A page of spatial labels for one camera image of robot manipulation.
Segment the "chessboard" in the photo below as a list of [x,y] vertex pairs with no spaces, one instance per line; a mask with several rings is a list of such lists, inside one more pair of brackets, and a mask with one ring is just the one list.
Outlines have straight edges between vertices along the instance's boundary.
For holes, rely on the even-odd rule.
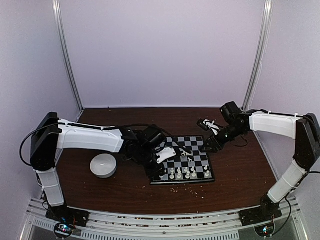
[[[165,175],[152,177],[151,185],[156,184],[185,184],[214,182],[215,176],[209,156],[201,152],[199,148],[204,144],[202,136],[174,136],[173,139],[184,146],[192,155],[177,156],[174,159],[164,161]],[[177,147],[178,145],[171,137],[167,137],[166,147]]]

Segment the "wooden table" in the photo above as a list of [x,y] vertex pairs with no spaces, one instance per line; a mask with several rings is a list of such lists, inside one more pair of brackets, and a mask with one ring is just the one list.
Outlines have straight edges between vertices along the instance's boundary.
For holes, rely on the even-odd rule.
[[[218,108],[103,108],[86,109],[80,123],[112,126],[156,124],[176,136],[210,133],[197,126],[198,119],[225,124]],[[98,150],[65,149],[57,170],[67,204],[71,207],[126,214],[186,214],[215,212],[258,205],[276,182],[268,161],[253,133],[246,147],[230,143],[210,154],[216,181],[176,185],[150,185],[144,168],[117,159],[116,173],[95,177],[91,160]],[[237,139],[235,144],[242,144]]]

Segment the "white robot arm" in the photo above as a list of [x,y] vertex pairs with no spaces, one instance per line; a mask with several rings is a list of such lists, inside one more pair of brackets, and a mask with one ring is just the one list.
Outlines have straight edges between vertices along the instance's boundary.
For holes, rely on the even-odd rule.
[[50,208],[48,214],[53,215],[50,218],[59,221],[63,218],[68,221],[70,216],[87,214],[81,211],[80,214],[70,212],[72,209],[67,207],[57,174],[57,149],[92,149],[120,153],[143,165],[148,177],[165,174],[163,161],[179,156],[179,147],[159,148],[162,142],[166,142],[165,130],[155,125],[135,126],[147,128],[132,130],[130,127],[134,127],[133,125],[104,127],[81,124],[59,119],[55,112],[47,114],[32,134],[30,165],[45,192]]
[[[320,127],[316,116],[312,113],[301,116],[265,110],[244,112],[234,102],[226,103],[220,108],[220,112],[229,125],[216,125],[219,131],[213,131],[204,142],[201,149],[203,152],[217,153],[227,142],[250,131],[268,132],[295,140],[295,153],[290,167],[261,198],[261,206],[255,210],[240,212],[244,226],[269,220],[271,216],[281,216],[279,202],[298,187],[320,157]],[[212,128],[208,125],[208,120],[200,119],[197,124],[206,131]]]

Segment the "small round container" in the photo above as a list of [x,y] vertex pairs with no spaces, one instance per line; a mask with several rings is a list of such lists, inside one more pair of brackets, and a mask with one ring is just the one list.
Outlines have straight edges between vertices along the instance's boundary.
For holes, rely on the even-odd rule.
[[90,170],[98,178],[110,178],[117,170],[117,161],[110,154],[100,154],[92,159]]

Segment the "white wall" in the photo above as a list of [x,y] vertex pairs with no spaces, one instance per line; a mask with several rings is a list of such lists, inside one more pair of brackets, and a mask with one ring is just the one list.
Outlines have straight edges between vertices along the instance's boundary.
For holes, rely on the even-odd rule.
[[[320,120],[320,0],[276,0],[267,50],[252,109],[315,113]],[[276,173],[281,176],[294,155],[294,141],[260,134]],[[314,170],[320,171],[320,161]],[[319,239],[320,175],[308,176],[296,196],[312,240]]]
[[242,105],[263,0],[63,0],[85,107]]
[[0,43],[0,239],[14,240],[30,197],[40,193],[20,143],[48,112],[75,120],[78,110],[51,0],[0,1]]

